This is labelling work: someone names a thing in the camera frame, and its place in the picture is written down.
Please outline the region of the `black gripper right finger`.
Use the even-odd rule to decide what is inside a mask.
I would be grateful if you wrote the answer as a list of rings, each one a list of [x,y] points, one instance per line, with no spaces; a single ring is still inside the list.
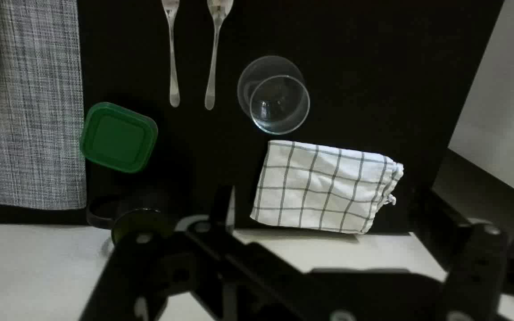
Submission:
[[[426,190],[412,212],[412,226],[446,271],[449,299],[496,303],[506,269],[508,235],[490,222],[471,222],[438,194]]]

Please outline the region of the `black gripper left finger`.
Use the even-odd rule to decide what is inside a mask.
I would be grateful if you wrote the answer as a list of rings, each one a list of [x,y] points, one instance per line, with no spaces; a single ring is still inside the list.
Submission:
[[[235,189],[219,187],[206,214],[194,214],[185,228],[190,249],[239,249],[242,242],[233,235],[228,217],[235,214]]]

